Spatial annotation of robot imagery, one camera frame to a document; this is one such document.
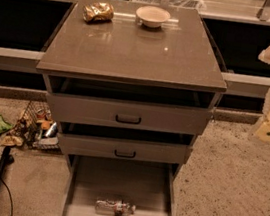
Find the clear plastic water bottle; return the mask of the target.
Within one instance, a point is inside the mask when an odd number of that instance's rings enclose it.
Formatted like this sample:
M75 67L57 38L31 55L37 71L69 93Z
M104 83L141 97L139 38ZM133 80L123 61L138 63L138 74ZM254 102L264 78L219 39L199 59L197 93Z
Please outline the clear plastic water bottle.
M125 203L123 200L103 199L96 201L95 211L97 214L103 215L129 216L135 213L136 205Z

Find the grey top drawer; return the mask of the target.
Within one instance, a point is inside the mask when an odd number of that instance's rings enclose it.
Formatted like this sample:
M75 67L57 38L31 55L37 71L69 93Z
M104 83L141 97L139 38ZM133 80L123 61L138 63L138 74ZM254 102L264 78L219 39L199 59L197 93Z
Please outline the grey top drawer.
M206 109L48 93L56 121L200 135L212 113Z

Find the grey open bottom drawer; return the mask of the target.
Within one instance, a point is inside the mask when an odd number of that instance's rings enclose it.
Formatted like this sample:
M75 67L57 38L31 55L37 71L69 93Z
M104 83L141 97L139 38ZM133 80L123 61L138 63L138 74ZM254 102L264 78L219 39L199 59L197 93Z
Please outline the grey open bottom drawer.
M97 214L97 200L136 205L129 216L174 216L173 176L168 164L101 157L72 157L60 216Z

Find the grey drawer cabinet with counter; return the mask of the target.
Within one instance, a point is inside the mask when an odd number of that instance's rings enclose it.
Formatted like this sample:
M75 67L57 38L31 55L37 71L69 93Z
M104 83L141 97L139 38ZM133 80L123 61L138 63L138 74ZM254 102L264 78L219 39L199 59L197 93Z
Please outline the grey drawer cabinet with counter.
M226 90L197 11L171 8L159 29L147 29L138 4L112 1L113 20L87 24L79 0L37 64L48 93L186 106L212 113ZM57 121L59 133L183 144L196 135Z

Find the grey middle drawer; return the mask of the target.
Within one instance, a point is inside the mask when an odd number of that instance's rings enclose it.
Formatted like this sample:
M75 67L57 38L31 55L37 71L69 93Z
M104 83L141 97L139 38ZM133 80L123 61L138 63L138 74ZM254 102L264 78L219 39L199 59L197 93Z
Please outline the grey middle drawer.
M183 144L58 134L61 151L67 155L121 158L168 164L183 164L192 148Z

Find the white bowl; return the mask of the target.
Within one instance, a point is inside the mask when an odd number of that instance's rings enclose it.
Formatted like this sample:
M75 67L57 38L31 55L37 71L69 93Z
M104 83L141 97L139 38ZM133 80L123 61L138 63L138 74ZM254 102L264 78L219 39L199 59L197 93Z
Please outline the white bowl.
M166 9L153 6L142 6L136 10L136 15L145 27L159 28L171 16Z

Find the crumpled gold chip bag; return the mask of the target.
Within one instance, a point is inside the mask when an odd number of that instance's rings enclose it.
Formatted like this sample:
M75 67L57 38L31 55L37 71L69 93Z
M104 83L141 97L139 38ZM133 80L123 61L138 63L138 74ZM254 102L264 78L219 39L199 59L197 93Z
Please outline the crumpled gold chip bag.
M95 2L83 7L83 20L86 23L109 21L113 19L114 10L110 3L106 2Z

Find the tan snack wrapper on floor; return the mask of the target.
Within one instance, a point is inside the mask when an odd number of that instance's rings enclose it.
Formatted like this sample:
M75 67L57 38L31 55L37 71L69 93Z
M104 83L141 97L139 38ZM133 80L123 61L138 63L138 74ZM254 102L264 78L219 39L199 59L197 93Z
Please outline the tan snack wrapper on floor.
M3 141L1 142L2 146L7 146L7 147L18 147L18 146L22 146L22 144L24 143L24 140L19 137L19 136L15 136L15 135L6 135L3 138Z

